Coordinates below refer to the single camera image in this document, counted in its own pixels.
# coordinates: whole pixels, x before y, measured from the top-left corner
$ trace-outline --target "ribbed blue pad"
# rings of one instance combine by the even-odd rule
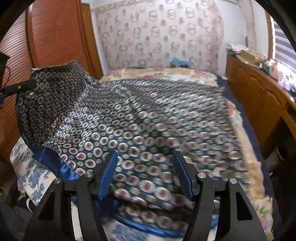
[[[179,179],[183,194],[190,201],[193,201],[194,194],[192,191],[191,180],[176,152],[173,154],[173,163],[174,163],[174,168],[176,170],[176,174]]]
[[[115,151],[111,156],[110,161],[100,179],[99,191],[98,191],[98,197],[100,200],[102,200],[103,197],[106,196],[109,190],[110,182],[112,181],[116,165],[117,165],[117,152]]]

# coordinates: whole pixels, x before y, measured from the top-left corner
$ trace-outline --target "black cable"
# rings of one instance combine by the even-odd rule
[[[5,85],[2,85],[2,88],[5,87],[5,86],[7,85],[8,81],[9,81],[9,79],[10,79],[10,68],[9,68],[8,66],[5,66],[4,69],[6,69],[6,68],[9,70],[9,75],[8,75],[8,79],[7,79],[6,83],[5,83]]]

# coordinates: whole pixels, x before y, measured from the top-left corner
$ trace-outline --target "curtain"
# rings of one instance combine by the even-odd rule
[[[132,0],[97,8],[110,70],[166,68],[173,57],[218,73],[224,25],[214,0]]]

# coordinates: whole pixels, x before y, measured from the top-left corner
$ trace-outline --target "wooden desk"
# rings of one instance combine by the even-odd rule
[[[289,135],[296,140],[295,100],[276,80],[230,56],[226,76],[233,94],[244,107],[264,157]]]

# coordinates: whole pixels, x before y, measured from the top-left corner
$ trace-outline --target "silver bolt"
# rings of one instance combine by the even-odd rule
[[[203,172],[200,172],[197,174],[199,178],[205,178],[206,174],[204,174]]]
[[[57,177],[56,179],[54,179],[54,183],[55,184],[58,184],[58,183],[60,183],[62,180],[59,178],[59,177]]]
[[[92,172],[86,172],[84,175],[85,175],[86,177],[92,177],[92,176],[93,176],[93,173],[92,173]]]
[[[230,178],[229,180],[232,184],[236,184],[237,183],[237,180],[235,178]]]

